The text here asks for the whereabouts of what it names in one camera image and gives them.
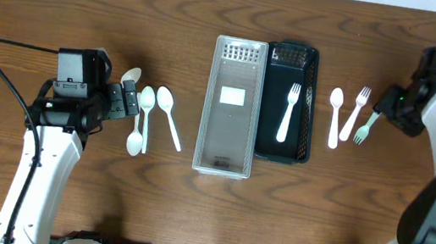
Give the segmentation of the pale green plastic fork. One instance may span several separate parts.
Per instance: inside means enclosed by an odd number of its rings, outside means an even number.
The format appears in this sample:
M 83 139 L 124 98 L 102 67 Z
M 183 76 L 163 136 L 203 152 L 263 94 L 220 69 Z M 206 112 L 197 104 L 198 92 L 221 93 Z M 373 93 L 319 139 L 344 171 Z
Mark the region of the pale green plastic fork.
M 368 137 L 368 134 L 370 133 L 370 128 L 373 126 L 375 121 L 378 120 L 378 117 L 381 115 L 381 113 L 373 112 L 369 118 L 369 120 L 364 124 L 361 128 L 359 128 L 356 131 L 355 136 L 353 137 L 353 142 L 355 144 L 361 144 L 364 142 L 364 140 Z

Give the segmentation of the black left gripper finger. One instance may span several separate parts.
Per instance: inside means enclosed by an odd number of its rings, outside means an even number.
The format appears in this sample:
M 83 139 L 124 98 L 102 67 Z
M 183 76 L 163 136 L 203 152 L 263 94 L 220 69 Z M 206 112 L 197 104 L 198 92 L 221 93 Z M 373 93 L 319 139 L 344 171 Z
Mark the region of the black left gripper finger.
M 122 119 L 127 116 L 125 108 L 124 90 L 119 83 L 108 85 L 108 98 L 111 101 L 111 108 L 106 114 L 106 119 Z
M 124 80 L 122 82 L 125 113 L 130 117 L 139 114 L 139 99 L 137 98 L 135 86 L 133 80 Z

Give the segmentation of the small white plastic spoon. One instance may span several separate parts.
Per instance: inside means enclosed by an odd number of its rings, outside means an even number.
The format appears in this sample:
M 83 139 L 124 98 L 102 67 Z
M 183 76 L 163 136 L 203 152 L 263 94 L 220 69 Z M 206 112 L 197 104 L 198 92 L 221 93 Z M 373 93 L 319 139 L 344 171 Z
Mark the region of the small white plastic spoon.
M 343 105 L 344 95 L 343 91 L 339 87 L 335 87 L 330 94 L 330 103 L 332 105 L 332 118 L 330 124 L 330 130 L 328 135 L 328 147 L 335 149 L 338 146 L 338 124 L 339 124 L 339 109 Z

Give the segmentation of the white plastic fork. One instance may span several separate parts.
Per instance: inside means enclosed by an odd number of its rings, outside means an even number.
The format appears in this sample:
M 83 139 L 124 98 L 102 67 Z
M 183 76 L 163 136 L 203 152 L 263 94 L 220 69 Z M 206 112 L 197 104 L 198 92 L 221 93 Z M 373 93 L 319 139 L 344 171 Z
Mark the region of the white plastic fork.
M 356 97 L 356 106 L 353 108 L 352 113 L 350 113 L 349 118 L 347 119 L 345 125 L 342 130 L 339 132 L 338 138 L 341 141 L 346 141 L 350 137 L 350 132 L 355 125 L 356 119 L 362 107 L 367 103 L 368 98 L 370 97 L 372 89 L 369 86 L 365 86 L 361 89 L 360 93 Z
M 281 120 L 278 132 L 276 134 L 276 141 L 282 143 L 286 139 L 286 135 L 288 133 L 288 128 L 290 127 L 290 116 L 292 115 L 292 109 L 294 108 L 294 104 L 298 102 L 298 98 L 300 97 L 301 84 L 295 83 L 287 96 L 288 105 L 285 110 L 284 117 Z

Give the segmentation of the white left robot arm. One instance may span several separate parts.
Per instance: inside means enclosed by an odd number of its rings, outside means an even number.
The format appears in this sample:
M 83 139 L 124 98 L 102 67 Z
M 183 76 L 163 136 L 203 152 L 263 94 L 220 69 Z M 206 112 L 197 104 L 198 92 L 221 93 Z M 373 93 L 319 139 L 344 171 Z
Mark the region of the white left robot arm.
M 61 49 L 56 78 L 27 108 L 19 167 L 0 211 L 0 244 L 50 244 L 67 179 L 88 137 L 105 120 L 139 114 L 133 68 L 109 83 L 111 64 L 98 50 Z

